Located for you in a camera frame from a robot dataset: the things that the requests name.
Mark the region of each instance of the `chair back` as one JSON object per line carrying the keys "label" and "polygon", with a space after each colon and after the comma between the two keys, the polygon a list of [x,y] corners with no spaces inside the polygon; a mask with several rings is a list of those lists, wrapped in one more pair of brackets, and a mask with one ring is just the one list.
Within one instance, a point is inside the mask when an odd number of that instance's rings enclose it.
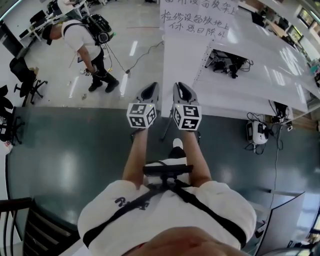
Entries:
{"label": "chair back", "polygon": [[20,82],[34,81],[36,78],[35,72],[30,70],[24,60],[24,58],[14,58],[10,64],[11,72],[19,79]]}

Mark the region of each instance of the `black backpack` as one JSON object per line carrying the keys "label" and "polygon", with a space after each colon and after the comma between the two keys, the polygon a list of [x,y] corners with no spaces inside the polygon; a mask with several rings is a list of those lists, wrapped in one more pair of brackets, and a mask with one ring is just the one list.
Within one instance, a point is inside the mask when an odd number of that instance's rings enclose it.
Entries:
{"label": "black backpack", "polygon": [[97,46],[109,42],[114,36],[114,32],[112,31],[112,28],[110,27],[108,21],[106,21],[99,14],[85,16],[82,19],[77,19],[77,21],[80,21],[82,23],[73,23],[67,25],[63,30],[63,36],[65,36],[68,28],[75,25],[86,27]]}

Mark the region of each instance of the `person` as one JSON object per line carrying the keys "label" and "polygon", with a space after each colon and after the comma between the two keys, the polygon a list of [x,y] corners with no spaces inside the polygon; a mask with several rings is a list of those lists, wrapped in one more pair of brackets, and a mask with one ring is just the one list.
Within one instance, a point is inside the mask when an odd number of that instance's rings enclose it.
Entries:
{"label": "person", "polygon": [[70,20],[81,19],[73,7],[76,4],[75,0],[57,0],[57,4],[62,14],[66,15]]}
{"label": "person", "polygon": [[[253,207],[225,183],[213,181],[193,132],[182,132],[173,141],[165,165],[193,165],[188,175],[191,187],[185,191],[216,214],[237,224],[245,233],[246,242],[256,226]],[[135,134],[124,167],[122,180],[109,184],[81,212],[78,231],[84,237],[94,228],[110,220],[123,207],[149,188],[143,167],[146,164],[148,129]],[[92,256],[240,256],[240,242],[208,213],[184,202],[176,193],[167,190],[113,220],[89,243]]]}
{"label": "person", "polygon": [[112,92],[115,87],[119,85],[119,81],[106,71],[103,49],[101,46],[96,45],[95,40],[83,25],[72,24],[82,23],[79,20],[69,20],[63,24],[50,24],[44,28],[42,38],[47,40],[48,45],[51,45],[52,40],[63,38],[65,42],[78,53],[86,68],[92,74],[93,81],[89,87],[89,92],[93,92],[102,86],[102,81],[107,83],[105,92]]}

